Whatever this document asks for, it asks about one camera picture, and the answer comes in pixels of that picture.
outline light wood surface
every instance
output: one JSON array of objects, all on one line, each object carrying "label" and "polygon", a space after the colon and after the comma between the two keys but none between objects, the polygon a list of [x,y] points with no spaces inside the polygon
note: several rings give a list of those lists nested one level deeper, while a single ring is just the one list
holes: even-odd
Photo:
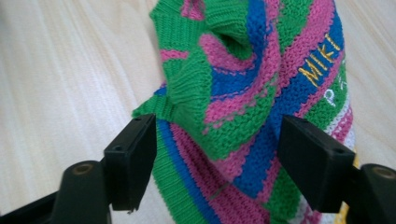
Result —
[{"label": "light wood surface", "polygon": [[[156,0],[0,0],[0,212],[59,188],[163,80]],[[336,1],[361,163],[396,169],[396,1]],[[151,180],[115,223],[172,223]]]}]

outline blue stripe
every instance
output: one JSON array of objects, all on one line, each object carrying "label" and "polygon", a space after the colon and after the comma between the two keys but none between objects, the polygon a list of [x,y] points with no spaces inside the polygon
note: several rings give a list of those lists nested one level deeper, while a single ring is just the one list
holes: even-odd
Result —
[{"label": "blue stripe", "polygon": [[156,90],[154,92],[154,95],[165,96],[166,95],[166,84],[164,84],[158,90]]},{"label": "blue stripe", "polygon": [[[330,29],[330,37],[340,47],[340,51],[344,48],[344,39],[341,33],[341,22],[336,13],[334,13],[333,24]],[[323,42],[327,51],[333,51],[331,56],[335,59],[339,56],[339,52],[333,47],[329,41]],[[312,54],[321,57],[318,50],[311,51]],[[324,79],[330,74],[332,63],[325,63],[328,71],[324,71],[318,66],[323,76],[319,77],[318,85],[323,84]],[[290,80],[288,87],[282,90],[282,94],[276,98],[275,104],[271,109],[270,115],[266,123],[261,127],[259,136],[256,137],[254,147],[250,149],[250,153],[246,157],[246,163],[243,165],[243,173],[238,176],[233,183],[245,192],[248,196],[256,198],[257,194],[262,190],[262,181],[267,178],[266,170],[270,166],[270,160],[275,156],[277,142],[280,135],[280,127],[283,115],[293,115],[301,108],[301,103],[308,100],[310,94],[314,94],[318,89],[301,73]]]},{"label": "blue stripe", "polygon": [[268,40],[264,37],[268,36],[271,30],[266,30],[266,17],[265,17],[264,2],[261,0],[250,0],[248,4],[247,15],[247,35],[249,42],[252,44],[253,52],[256,54],[254,61],[254,68],[247,70],[245,75],[239,72],[233,75],[224,75],[218,73],[212,67],[212,96],[221,96],[224,94],[236,93],[227,98],[234,98],[236,95],[245,93],[246,87],[251,87],[252,83],[259,74],[260,65],[263,58],[263,50],[268,46]]},{"label": "blue stripe", "polygon": [[169,123],[165,120],[157,119],[157,124],[166,145],[167,153],[199,211],[209,223],[220,223],[219,217],[216,215],[213,208],[207,203],[205,197],[196,186],[195,181],[190,175],[187,164],[179,155]]}]

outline ribbed cuff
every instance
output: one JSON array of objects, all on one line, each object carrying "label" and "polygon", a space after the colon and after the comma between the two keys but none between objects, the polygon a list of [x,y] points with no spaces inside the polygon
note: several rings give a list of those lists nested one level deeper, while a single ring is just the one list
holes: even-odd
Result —
[{"label": "ribbed cuff", "polygon": [[174,106],[166,96],[153,95],[133,112],[133,117],[154,113],[157,119],[172,120]]},{"label": "ribbed cuff", "polygon": [[199,139],[210,104],[212,90],[211,67],[202,49],[191,51],[180,71],[167,80],[168,96],[175,105],[173,121],[192,138]]},{"label": "ribbed cuff", "polygon": [[166,80],[174,78],[180,71],[185,60],[174,59],[163,63],[163,71],[165,72]]},{"label": "ribbed cuff", "polygon": [[151,13],[160,49],[189,50],[196,45],[205,23],[164,13]]}]

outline embroidered letter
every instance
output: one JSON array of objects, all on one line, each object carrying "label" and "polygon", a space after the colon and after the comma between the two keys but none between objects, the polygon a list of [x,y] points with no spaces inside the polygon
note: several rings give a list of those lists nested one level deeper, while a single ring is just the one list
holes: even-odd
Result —
[{"label": "embroidered letter", "polygon": [[320,60],[317,59],[317,57],[315,57],[315,55],[311,54],[311,59],[315,61],[315,63],[317,63],[321,68],[323,68],[323,70],[327,71],[327,67],[320,62]]},{"label": "embroidered letter", "polygon": [[336,50],[340,50],[340,47],[334,43],[334,41],[330,38],[329,34],[325,35],[326,39],[329,40],[329,42],[332,44],[332,46],[336,49]]},{"label": "embroidered letter", "polygon": [[306,78],[308,78],[309,81],[311,81],[312,85],[318,86],[318,84],[315,82],[318,81],[318,76],[322,76],[321,72],[317,69],[317,67],[312,64],[309,60],[305,60],[305,62],[308,64],[309,68],[311,71],[306,71],[302,67],[298,69],[299,72],[303,73]]},{"label": "embroidered letter", "polygon": [[345,81],[343,81],[343,79],[341,79],[340,76],[338,76],[338,83],[340,84],[341,91],[344,90],[344,86],[347,86],[347,83]]},{"label": "embroidered letter", "polygon": [[318,47],[318,50],[320,54],[323,56],[323,58],[327,59],[329,63],[334,63],[334,60],[331,58],[331,56],[334,54],[334,52],[326,52],[326,45],[322,45],[322,47]]},{"label": "embroidered letter", "polygon": [[334,103],[334,91],[332,90],[326,90],[324,92],[324,98],[326,98],[327,102],[329,102],[330,105],[335,106]]}]

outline white stripe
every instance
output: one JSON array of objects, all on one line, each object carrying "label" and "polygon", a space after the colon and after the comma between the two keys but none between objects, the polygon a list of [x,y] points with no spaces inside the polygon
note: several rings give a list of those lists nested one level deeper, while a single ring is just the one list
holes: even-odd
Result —
[{"label": "white stripe", "polygon": [[329,124],[329,126],[327,126],[327,128],[324,130],[324,132],[326,134],[328,134],[328,135],[332,134],[332,132],[338,126],[338,123],[341,121],[341,119],[347,113],[348,109],[349,109],[349,94],[346,94],[346,102],[344,103],[341,111],[337,114],[337,116],[335,116],[335,118],[332,120],[332,122]]},{"label": "white stripe", "polygon": [[353,125],[350,127],[349,132],[346,135],[346,139],[344,140],[344,146],[348,147],[351,150],[354,150],[355,132],[354,132]]},{"label": "white stripe", "polygon": [[294,218],[290,219],[288,221],[288,223],[289,224],[300,224],[300,223],[302,223],[303,220],[304,220],[304,214],[305,214],[307,206],[308,206],[308,202],[306,201],[304,196],[301,195],[300,196],[300,202],[299,202],[298,207],[297,207],[298,211],[294,215]]},{"label": "white stripe", "polygon": [[333,224],[335,221],[335,216],[337,216],[337,214],[322,213],[319,223],[320,224]]}]

